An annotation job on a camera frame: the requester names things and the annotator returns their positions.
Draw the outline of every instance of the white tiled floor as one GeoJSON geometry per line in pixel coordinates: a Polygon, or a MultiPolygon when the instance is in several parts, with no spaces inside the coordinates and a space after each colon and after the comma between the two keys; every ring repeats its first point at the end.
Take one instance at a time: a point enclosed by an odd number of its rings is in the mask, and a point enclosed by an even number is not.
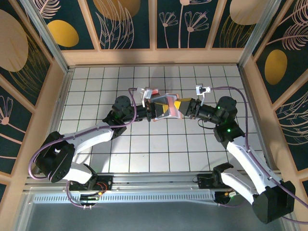
{"type": "MultiPolygon", "coordinates": [[[[59,131],[61,134],[76,132],[100,122],[111,110],[116,97],[129,96],[130,87],[150,86],[159,88],[161,93],[197,98],[195,85],[200,83],[211,87],[229,85],[242,89],[245,94],[235,65],[76,68],[59,131]]],[[[139,95],[134,95],[140,104],[139,95]]],[[[237,122],[245,131],[244,103],[238,92],[215,90],[206,95],[205,103],[215,107],[225,95],[237,100],[237,122]]],[[[248,112],[250,144],[264,158],[251,112],[248,112]]],[[[200,125],[213,127],[202,122],[200,125]]],[[[242,169],[216,141],[213,130],[201,128],[197,120],[188,118],[136,122],[119,138],[95,145],[74,156],[74,160],[90,164],[97,172],[208,171],[228,161],[242,169]]]]}

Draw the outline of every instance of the yellow object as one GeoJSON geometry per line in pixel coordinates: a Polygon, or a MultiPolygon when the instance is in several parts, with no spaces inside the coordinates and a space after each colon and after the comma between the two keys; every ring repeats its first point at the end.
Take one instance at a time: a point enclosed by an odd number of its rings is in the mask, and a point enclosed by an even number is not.
{"type": "Polygon", "coordinates": [[[259,21],[268,0],[232,0],[230,17],[240,25],[253,25],[259,21]]]}
{"type": "Polygon", "coordinates": [[[169,106],[167,104],[163,105],[163,112],[165,113],[169,109],[169,106]]]}
{"type": "Polygon", "coordinates": [[[178,100],[174,101],[174,106],[175,106],[176,109],[179,109],[180,105],[181,105],[181,101],[178,101],[178,100]]]}
{"type": "Polygon", "coordinates": [[[79,42],[77,31],[67,22],[54,20],[47,24],[54,40],[64,47],[74,47],[79,42]]]}
{"type": "Polygon", "coordinates": [[[0,66],[7,71],[20,71],[28,59],[27,34],[19,22],[0,10],[0,66]]]}
{"type": "Polygon", "coordinates": [[[275,85],[284,76],[287,69],[288,59],[285,53],[281,50],[273,50],[267,57],[265,62],[265,79],[275,85]]]}
{"type": "Polygon", "coordinates": [[[120,18],[119,4],[124,11],[128,10],[131,17],[135,16],[140,9],[140,0],[93,0],[93,2],[103,16],[116,21],[120,18]]]}

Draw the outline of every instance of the grout line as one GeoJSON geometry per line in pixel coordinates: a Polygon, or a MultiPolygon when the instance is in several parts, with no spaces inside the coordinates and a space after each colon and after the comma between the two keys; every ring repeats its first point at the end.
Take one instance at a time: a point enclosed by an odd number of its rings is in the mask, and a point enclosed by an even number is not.
{"type": "Polygon", "coordinates": [[[206,143],[206,137],[205,137],[205,128],[202,128],[202,130],[203,130],[203,137],[204,137],[205,148],[206,148],[206,156],[207,156],[207,162],[208,162],[208,169],[210,170],[210,160],[209,160],[208,151],[207,151],[207,143],[206,143]]]}
{"type": "MultiPolygon", "coordinates": [[[[183,86],[182,86],[182,81],[181,81],[181,72],[180,72],[180,67],[179,67],[179,76],[180,76],[180,84],[181,84],[181,93],[182,93],[182,96],[183,96],[183,86]]],[[[191,171],[191,164],[190,164],[190,161],[189,161],[189,150],[188,150],[188,139],[187,139],[187,130],[186,130],[186,122],[184,120],[184,126],[185,126],[185,137],[186,137],[186,146],[187,146],[187,157],[188,157],[188,169],[189,171],[191,171]]]]}
{"type": "MultiPolygon", "coordinates": [[[[102,87],[103,87],[103,78],[104,78],[104,74],[105,74],[105,68],[103,70],[103,76],[102,76],[102,84],[101,84],[101,91],[100,91],[100,98],[98,100],[98,108],[97,108],[97,113],[96,113],[96,124],[97,124],[97,120],[98,120],[98,111],[100,109],[100,101],[101,101],[101,94],[102,94],[102,87]]],[[[91,160],[92,160],[92,150],[93,150],[93,146],[92,146],[92,149],[91,149],[91,156],[90,156],[90,164],[89,166],[91,165],[91,160]]]]}
{"type": "MultiPolygon", "coordinates": [[[[165,74],[165,67],[164,67],[164,81],[165,81],[165,88],[166,88],[166,74],[165,74]]],[[[169,163],[169,172],[170,170],[170,151],[169,151],[169,133],[168,133],[168,119],[166,119],[166,126],[167,126],[167,142],[168,142],[168,163],[169,163]]]]}

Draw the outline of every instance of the line-drawn flower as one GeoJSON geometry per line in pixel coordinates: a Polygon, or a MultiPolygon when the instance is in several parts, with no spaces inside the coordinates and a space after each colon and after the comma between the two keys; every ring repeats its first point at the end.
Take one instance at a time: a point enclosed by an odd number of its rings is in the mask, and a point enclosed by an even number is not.
{"type": "Polygon", "coordinates": [[[188,5],[209,3],[211,1],[212,0],[180,0],[182,6],[181,6],[180,23],[179,23],[179,48],[181,48],[181,23],[182,23],[183,7],[188,5]]]}
{"type": "Polygon", "coordinates": [[[201,31],[201,30],[207,30],[209,27],[209,24],[207,22],[207,12],[200,13],[196,12],[194,13],[192,17],[192,12],[189,11],[185,13],[185,23],[188,31],[188,41],[187,41],[187,48],[189,48],[189,38],[190,34],[195,31],[201,31]]]}
{"type": "Polygon", "coordinates": [[[160,18],[160,21],[163,24],[164,32],[165,32],[166,45],[167,45],[167,48],[169,48],[167,35],[166,35],[166,27],[177,25],[179,22],[178,22],[178,20],[176,20],[177,17],[175,16],[174,12],[172,12],[172,13],[167,12],[166,14],[164,12],[161,12],[161,13],[159,13],[159,18],[160,18]]]}
{"type": "MultiPolygon", "coordinates": [[[[9,125],[11,126],[12,128],[22,132],[22,133],[26,133],[25,131],[22,131],[21,129],[13,126],[12,124],[10,124],[10,116],[11,116],[11,113],[12,113],[12,109],[13,109],[13,99],[11,99],[10,97],[7,97],[6,101],[4,99],[4,97],[1,95],[0,96],[0,125],[9,125]]],[[[0,133],[0,136],[7,139],[7,140],[10,140],[10,141],[13,141],[17,144],[22,144],[22,142],[18,141],[18,140],[15,140],[11,137],[8,137],[4,134],[1,134],[0,133]]]]}

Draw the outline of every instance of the leaf illustration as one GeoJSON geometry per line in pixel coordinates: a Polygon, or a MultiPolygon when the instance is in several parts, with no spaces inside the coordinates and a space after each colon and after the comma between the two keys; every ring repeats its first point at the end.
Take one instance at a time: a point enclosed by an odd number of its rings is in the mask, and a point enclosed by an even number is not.
{"type": "Polygon", "coordinates": [[[100,24],[100,44],[103,49],[123,49],[131,48],[134,41],[134,25],[129,11],[118,2],[119,8],[115,7],[111,0],[99,0],[98,5],[101,17],[96,13],[100,24]]]}
{"type": "Polygon", "coordinates": [[[301,50],[302,47],[308,42],[308,24],[290,26],[284,33],[282,38],[273,40],[271,43],[282,41],[282,46],[288,50],[301,50]]]}
{"type": "Polygon", "coordinates": [[[51,19],[60,9],[60,0],[33,0],[42,18],[51,19]]]}

